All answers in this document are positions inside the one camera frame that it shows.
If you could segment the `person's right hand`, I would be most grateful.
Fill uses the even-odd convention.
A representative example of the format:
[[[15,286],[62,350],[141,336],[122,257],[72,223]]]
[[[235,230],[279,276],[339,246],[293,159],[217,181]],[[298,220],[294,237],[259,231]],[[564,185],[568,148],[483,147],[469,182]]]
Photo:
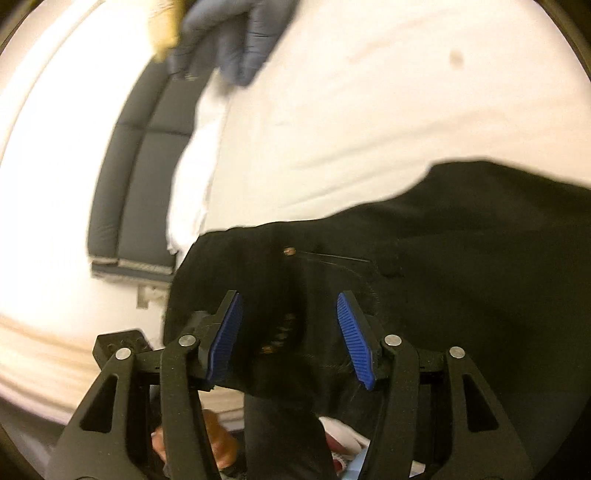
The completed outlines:
[[[219,471],[226,469],[238,460],[238,441],[222,426],[218,416],[211,410],[203,409],[204,423],[211,443],[216,466]],[[157,427],[151,434],[152,448],[158,457],[167,463],[166,450],[164,445],[164,434],[161,426]]]

